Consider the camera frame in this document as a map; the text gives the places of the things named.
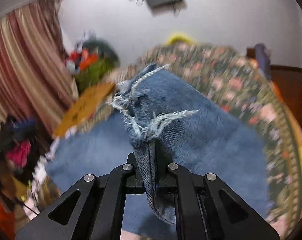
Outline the blue denim jeans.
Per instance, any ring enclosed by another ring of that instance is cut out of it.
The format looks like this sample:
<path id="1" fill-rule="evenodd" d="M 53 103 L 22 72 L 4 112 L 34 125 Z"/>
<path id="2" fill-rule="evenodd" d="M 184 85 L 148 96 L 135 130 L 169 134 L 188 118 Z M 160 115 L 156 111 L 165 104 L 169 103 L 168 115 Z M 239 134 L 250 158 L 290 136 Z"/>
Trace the blue denim jeans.
<path id="1" fill-rule="evenodd" d="M 127 197 L 125 231 L 175 239 L 172 198 L 155 186 L 155 167 L 169 159 L 195 174 L 215 173 L 267 216 L 266 158 L 253 128 L 156 64 L 125 81 L 114 101 L 118 109 L 106 121 L 61 140 L 47 163 L 46 172 L 61 191 L 88 173 L 111 172 L 134 153 L 146 194 Z"/>

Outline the green patterned storage box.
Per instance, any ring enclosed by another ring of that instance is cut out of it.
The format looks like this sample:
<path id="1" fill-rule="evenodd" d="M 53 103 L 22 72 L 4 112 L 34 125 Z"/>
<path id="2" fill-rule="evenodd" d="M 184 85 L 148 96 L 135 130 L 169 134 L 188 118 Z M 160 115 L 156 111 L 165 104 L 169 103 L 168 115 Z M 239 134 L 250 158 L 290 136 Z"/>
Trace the green patterned storage box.
<path id="1" fill-rule="evenodd" d="M 81 70 L 74 76 L 78 85 L 78 92 L 81 94 L 86 88 L 100 83 L 103 77 L 113 68 L 114 62 L 111 59 L 105 58 Z"/>

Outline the floral green bed blanket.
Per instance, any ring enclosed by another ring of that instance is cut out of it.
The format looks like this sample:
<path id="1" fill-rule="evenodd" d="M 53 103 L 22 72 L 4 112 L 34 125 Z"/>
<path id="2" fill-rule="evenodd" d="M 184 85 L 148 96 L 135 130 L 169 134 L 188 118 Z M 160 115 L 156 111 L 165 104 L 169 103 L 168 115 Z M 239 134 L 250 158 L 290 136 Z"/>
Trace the floral green bed blanket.
<path id="1" fill-rule="evenodd" d="M 185 43 L 157 46 L 105 82 L 133 79 L 151 63 L 184 80 L 263 141 L 268 185 L 266 221 L 285 239 L 302 216 L 302 130 L 256 63 L 230 47 Z"/>

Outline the striped pink beige curtain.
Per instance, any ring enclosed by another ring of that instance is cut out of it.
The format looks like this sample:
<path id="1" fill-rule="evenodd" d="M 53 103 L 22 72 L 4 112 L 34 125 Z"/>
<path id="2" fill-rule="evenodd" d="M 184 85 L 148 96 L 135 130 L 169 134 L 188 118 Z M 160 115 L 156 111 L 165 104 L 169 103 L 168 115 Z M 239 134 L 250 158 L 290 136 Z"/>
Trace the striped pink beige curtain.
<path id="1" fill-rule="evenodd" d="M 0 124 L 11 114 L 52 134 L 78 97 L 63 61 L 54 0 L 37 0 L 0 18 Z"/>

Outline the orange box on pile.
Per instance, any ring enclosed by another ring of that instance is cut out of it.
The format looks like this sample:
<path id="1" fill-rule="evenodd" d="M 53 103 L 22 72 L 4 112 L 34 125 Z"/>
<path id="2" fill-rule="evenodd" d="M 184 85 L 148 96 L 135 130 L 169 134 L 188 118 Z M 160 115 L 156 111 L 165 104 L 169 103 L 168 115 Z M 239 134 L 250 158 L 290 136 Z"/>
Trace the orange box on pile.
<path id="1" fill-rule="evenodd" d="M 78 65 L 78 68 L 80 70 L 86 69 L 89 65 L 97 62 L 99 59 L 97 53 L 89 53 L 86 49 L 82 51 L 81 54 L 81 61 Z"/>

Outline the grey plush toy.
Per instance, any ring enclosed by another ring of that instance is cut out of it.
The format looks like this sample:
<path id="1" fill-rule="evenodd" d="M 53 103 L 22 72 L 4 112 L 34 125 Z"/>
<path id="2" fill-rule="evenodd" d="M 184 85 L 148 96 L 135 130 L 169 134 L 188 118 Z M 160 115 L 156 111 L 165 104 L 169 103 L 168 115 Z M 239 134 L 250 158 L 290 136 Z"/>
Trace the grey plush toy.
<path id="1" fill-rule="evenodd" d="M 100 59 L 109 59 L 115 66 L 120 65 L 120 60 L 115 49 L 102 38 L 90 38 L 82 43 L 82 48 L 89 53 L 97 53 Z"/>

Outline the purple grey backpack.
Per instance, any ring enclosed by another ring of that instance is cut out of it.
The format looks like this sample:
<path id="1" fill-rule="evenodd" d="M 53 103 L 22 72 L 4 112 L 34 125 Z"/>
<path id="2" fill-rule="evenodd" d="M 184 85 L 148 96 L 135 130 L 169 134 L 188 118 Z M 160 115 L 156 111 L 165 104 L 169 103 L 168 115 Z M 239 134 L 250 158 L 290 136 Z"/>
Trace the purple grey backpack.
<path id="1" fill-rule="evenodd" d="M 255 60 L 258 62 L 259 70 L 263 73 L 264 77 L 271 81 L 271 61 L 269 51 L 263 43 L 258 43 L 254 46 Z"/>

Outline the yellow curved pillow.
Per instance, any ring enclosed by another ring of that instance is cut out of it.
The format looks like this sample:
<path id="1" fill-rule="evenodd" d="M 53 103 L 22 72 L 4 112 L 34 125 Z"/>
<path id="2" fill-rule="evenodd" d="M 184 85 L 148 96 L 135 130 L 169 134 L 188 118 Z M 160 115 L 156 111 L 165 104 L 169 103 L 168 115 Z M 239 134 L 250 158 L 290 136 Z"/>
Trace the yellow curved pillow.
<path id="1" fill-rule="evenodd" d="M 179 42 L 187 43 L 187 44 L 197 44 L 196 40 L 192 38 L 190 35 L 182 32 L 173 32 L 169 35 L 169 37 L 165 41 L 165 45 L 172 45 Z"/>

